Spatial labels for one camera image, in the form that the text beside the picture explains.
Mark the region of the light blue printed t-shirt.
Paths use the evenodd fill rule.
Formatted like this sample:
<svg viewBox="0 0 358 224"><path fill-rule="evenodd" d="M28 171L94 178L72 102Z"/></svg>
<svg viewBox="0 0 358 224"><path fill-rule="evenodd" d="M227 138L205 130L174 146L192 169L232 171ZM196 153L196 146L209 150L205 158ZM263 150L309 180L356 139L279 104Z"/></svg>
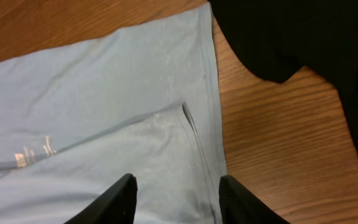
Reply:
<svg viewBox="0 0 358 224"><path fill-rule="evenodd" d="M128 173L136 223L221 223L208 3L0 63L0 223L65 223Z"/></svg>

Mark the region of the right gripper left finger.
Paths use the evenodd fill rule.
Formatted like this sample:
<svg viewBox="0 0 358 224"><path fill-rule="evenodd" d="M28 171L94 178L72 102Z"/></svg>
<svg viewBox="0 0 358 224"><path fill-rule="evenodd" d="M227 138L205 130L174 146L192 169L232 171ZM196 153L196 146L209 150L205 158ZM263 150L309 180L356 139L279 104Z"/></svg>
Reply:
<svg viewBox="0 0 358 224"><path fill-rule="evenodd" d="M133 224L137 190L136 178L125 174L65 224Z"/></svg>

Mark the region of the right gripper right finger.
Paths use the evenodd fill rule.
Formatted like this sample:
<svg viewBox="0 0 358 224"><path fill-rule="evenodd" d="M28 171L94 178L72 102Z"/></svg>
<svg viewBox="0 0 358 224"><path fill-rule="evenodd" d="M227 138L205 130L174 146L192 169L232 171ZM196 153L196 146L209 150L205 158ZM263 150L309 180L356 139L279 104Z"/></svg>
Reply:
<svg viewBox="0 0 358 224"><path fill-rule="evenodd" d="M289 224L231 175L220 178L219 206L224 224Z"/></svg>

